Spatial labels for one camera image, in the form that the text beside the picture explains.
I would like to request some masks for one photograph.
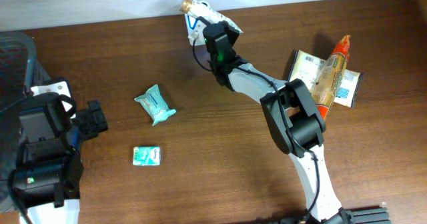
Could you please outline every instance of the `wooden desk surface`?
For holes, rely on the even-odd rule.
[[[326,120],[326,163],[347,208],[385,202],[393,223],[427,218],[427,27],[415,0],[335,0],[224,11],[237,52],[282,79],[293,49],[327,58],[351,34],[365,73],[353,109]],[[260,106],[216,83],[191,54],[180,16],[28,30],[38,60],[80,108],[98,99],[109,131],[83,144],[80,223],[235,223],[305,208],[289,157]],[[197,50],[206,59],[204,48]],[[155,127],[133,100],[161,84],[177,113]],[[159,167],[132,148],[159,145]],[[0,216],[16,222],[16,214]]]

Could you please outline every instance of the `snack package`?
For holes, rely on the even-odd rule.
[[[308,91],[313,93],[316,81],[319,79],[325,64],[325,60],[299,50],[290,71],[289,81],[301,79],[306,84]],[[354,107],[362,78],[363,73],[346,70],[334,102],[347,107]]]
[[[338,87],[341,85],[341,78],[346,71],[349,56],[350,36],[347,35],[336,45],[316,81],[312,97],[324,119],[334,102]]]
[[[160,94],[159,86],[156,84],[150,87],[144,95],[134,99],[141,103],[141,106],[148,112],[153,119],[153,125],[166,119],[176,113],[175,109],[169,109],[165,100]]]
[[[160,147],[134,147],[132,164],[136,166],[160,165]]]

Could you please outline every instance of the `plastic wrapper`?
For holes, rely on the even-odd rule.
[[[319,79],[325,64],[325,60],[299,50],[290,71],[289,81],[301,79],[306,84],[308,91],[313,93],[316,81]],[[347,107],[354,107],[362,77],[363,73],[345,70],[334,102]]]
[[[144,95],[134,99],[141,103],[142,107],[153,119],[153,125],[166,119],[176,113],[175,109],[169,109],[167,103],[160,94],[159,86],[156,84],[150,87]]]
[[[160,165],[160,147],[134,147],[132,164],[136,166]]]

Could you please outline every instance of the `gold bottle cap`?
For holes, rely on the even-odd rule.
[[[188,13],[192,5],[193,5],[193,0],[183,0],[181,4],[181,8],[179,8],[179,10],[182,11],[183,13]]]

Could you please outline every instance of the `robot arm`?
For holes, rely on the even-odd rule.
[[[286,83],[269,77],[236,55],[232,45],[238,32],[226,22],[208,25],[203,35],[211,55],[211,70],[218,83],[262,105],[273,140],[284,153],[290,155],[296,166],[306,194],[307,209],[314,204],[310,215],[320,222],[339,213],[342,206],[335,196],[324,161],[322,133],[326,126],[304,83],[300,80]],[[300,112],[291,117],[285,115],[283,119],[279,105],[284,110],[299,107]],[[291,141],[284,122],[300,145]],[[317,157],[317,167],[312,160],[312,153]]]
[[[101,105],[77,111],[64,79],[32,87],[21,104],[22,135],[8,188],[21,223],[77,223],[81,145],[108,129]]]

